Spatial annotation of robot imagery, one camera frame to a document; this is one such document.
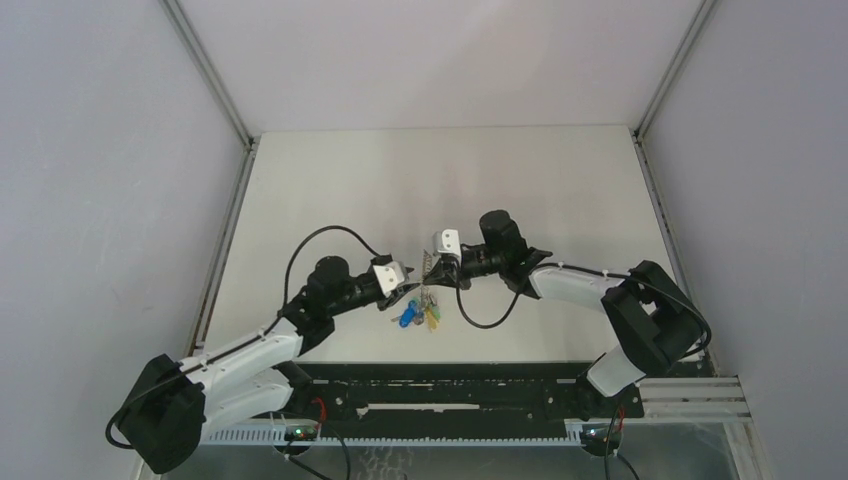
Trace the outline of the yellow tagged key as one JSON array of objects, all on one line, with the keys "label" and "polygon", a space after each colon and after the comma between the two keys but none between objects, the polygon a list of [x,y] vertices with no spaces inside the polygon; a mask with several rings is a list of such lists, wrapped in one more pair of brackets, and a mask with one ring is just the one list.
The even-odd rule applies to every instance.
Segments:
[{"label": "yellow tagged key", "polygon": [[440,326],[441,314],[437,306],[430,305],[424,310],[428,330],[433,333]]}]

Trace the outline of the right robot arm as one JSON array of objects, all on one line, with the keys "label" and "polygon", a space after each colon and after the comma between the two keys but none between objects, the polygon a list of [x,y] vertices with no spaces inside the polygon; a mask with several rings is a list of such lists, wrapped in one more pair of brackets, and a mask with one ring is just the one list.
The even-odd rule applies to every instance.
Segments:
[{"label": "right robot arm", "polygon": [[461,293],[474,279],[496,275],[516,297],[564,301],[605,314],[617,344],[577,380],[579,406],[589,415],[605,415],[623,390],[667,373],[712,340],[703,315],[653,261],[625,273],[555,262],[552,252],[527,243],[504,210],[484,214],[479,227],[483,241],[477,245],[461,242],[453,229],[435,233],[434,261],[423,284]]}]

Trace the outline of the large metal keyring yellow handle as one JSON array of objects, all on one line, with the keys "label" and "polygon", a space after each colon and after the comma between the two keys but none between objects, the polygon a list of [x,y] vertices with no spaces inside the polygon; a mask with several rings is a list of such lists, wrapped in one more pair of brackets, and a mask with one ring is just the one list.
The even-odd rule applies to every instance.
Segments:
[{"label": "large metal keyring yellow handle", "polygon": [[438,260],[438,259],[439,259],[438,256],[433,256],[427,250],[422,251],[422,267],[421,267],[421,271],[420,271],[420,284],[422,285],[422,287],[421,287],[421,290],[420,290],[420,293],[419,293],[419,297],[420,297],[420,300],[421,300],[422,303],[428,303],[428,296],[429,295],[434,296],[434,294],[432,292],[432,289],[434,287],[423,285],[422,284],[422,278],[426,274],[426,272],[430,269],[433,262],[435,260]]}]

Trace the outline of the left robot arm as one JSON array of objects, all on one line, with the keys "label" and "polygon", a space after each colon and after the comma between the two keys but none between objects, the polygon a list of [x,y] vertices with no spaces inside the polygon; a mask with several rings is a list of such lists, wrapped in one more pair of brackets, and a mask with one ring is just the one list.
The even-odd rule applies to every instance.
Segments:
[{"label": "left robot arm", "polygon": [[336,316],[375,305],[384,311],[418,287],[412,268],[389,255],[352,276],[346,260],[319,260],[272,323],[207,353],[176,361],[166,354],[143,368],[105,429],[114,447],[135,451],[156,474],[184,463],[211,433],[258,414],[290,417],[311,407],[311,388],[278,367],[317,347]]}]

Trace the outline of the green tagged key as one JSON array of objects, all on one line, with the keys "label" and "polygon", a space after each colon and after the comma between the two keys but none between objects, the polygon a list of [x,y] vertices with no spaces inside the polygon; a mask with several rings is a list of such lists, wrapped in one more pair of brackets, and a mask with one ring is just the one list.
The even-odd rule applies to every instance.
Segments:
[{"label": "green tagged key", "polygon": [[436,297],[435,297],[435,296],[433,296],[433,295],[429,295],[429,296],[428,296],[428,306],[427,306],[427,310],[428,310],[428,311],[432,314],[432,316],[433,316],[433,317],[435,317],[436,319],[440,319],[440,318],[441,318],[441,311],[440,311],[440,307],[439,307],[439,305],[438,305],[438,301],[437,301]]}]

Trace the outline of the blue tagged key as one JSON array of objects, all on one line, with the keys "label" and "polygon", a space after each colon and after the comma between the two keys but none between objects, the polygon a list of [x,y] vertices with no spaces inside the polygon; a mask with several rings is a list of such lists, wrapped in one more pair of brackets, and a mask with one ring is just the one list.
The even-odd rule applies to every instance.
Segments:
[{"label": "blue tagged key", "polygon": [[400,328],[410,325],[421,325],[425,321],[425,312],[418,299],[413,298],[407,303],[404,311],[396,318]]}]

